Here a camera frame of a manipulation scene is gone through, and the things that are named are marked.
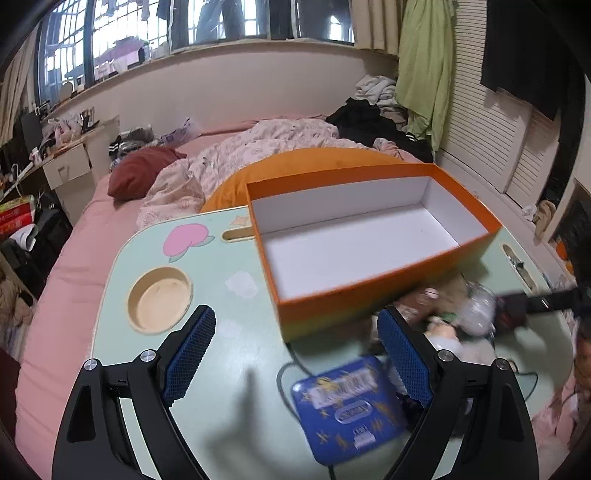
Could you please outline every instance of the window sill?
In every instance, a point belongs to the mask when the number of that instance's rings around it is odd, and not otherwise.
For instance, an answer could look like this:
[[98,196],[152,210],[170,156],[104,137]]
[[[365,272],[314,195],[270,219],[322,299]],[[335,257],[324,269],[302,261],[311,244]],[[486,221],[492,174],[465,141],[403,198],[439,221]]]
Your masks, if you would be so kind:
[[244,40],[228,41],[224,43],[208,44],[208,45],[193,45],[186,48],[181,48],[172,52],[169,56],[161,59],[151,60],[142,65],[134,67],[131,70],[126,70],[119,73],[110,79],[105,79],[86,90],[83,90],[74,98],[62,103],[52,113],[50,113],[43,120],[43,125],[53,118],[58,118],[60,115],[70,111],[76,105],[82,103],[84,100],[90,98],[92,95],[103,90],[108,90],[120,83],[126,82],[129,79],[135,78],[144,73],[158,70],[170,65],[179,64],[185,61],[190,61],[202,57],[212,55],[224,55],[230,53],[244,53],[244,52],[261,52],[261,51],[319,51],[319,52],[334,52],[339,55],[359,56],[378,56],[392,58],[392,55],[385,54],[375,50],[359,50],[353,45],[344,43],[336,43],[330,41],[320,41],[311,38],[298,38],[295,40],[266,40],[260,38],[246,38]]

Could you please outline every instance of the metal screw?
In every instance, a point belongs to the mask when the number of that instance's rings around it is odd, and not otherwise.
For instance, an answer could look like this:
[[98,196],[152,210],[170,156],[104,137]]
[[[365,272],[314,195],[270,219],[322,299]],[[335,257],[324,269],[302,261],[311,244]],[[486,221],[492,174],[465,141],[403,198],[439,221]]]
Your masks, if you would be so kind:
[[497,358],[495,363],[496,363],[496,366],[498,368],[500,368],[501,370],[509,370],[511,368],[511,366],[509,365],[509,362],[507,360],[505,360],[504,358]]
[[156,358],[156,352],[154,352],[153,350],[144,350],[142,354],[139,356],[139,359],[142,362],[151,362],[152,360],[154,360],[154,358]]
[[451,362],[453,360],[453,353],[449,350],[439,350],[437,356],[439,357],[439,360],[442,360],[443,362]]
[[90,372],[91,370],[94,370],[98,364],[99,363],[94,358],[91,358],[90,360],[84,362],[84,370],[88,370]]

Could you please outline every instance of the pink peach sticker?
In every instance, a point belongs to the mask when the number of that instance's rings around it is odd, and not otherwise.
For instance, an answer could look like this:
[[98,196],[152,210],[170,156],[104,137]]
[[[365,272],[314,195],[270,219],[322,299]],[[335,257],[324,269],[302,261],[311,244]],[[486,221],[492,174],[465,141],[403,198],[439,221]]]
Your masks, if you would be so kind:
[[176,262],[187,253],[191,247],[202,247],[210,243],[215,237],[209,235],[209,230],[201,223],[187,223],[173,228],[164,241],[164,255],[169,263]]

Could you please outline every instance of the blue tin box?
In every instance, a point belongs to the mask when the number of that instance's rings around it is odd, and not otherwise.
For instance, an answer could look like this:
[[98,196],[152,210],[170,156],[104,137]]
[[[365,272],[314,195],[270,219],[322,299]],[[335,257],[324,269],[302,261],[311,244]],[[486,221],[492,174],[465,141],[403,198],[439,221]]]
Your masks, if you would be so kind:
[[291,393],[321,465],[345,462],[406,429],[394,386],[374,356],[298,382]]

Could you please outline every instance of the orange pillow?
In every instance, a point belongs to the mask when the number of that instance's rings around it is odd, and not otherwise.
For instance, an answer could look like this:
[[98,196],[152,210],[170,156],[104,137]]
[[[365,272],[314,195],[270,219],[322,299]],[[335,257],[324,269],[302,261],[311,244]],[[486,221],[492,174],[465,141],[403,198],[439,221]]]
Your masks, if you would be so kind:
[[128,154],[113,169],[108,195],[115,200],[142,199],[156,181],[160,170],[179,158],[186,158],[171,147],[145,147]]
[[311,171],[404,163],[376,150],[360,148],[302,148],[278,153],[253,163],[222,183],[203,205],[202,212],[246,205],[246,184]]

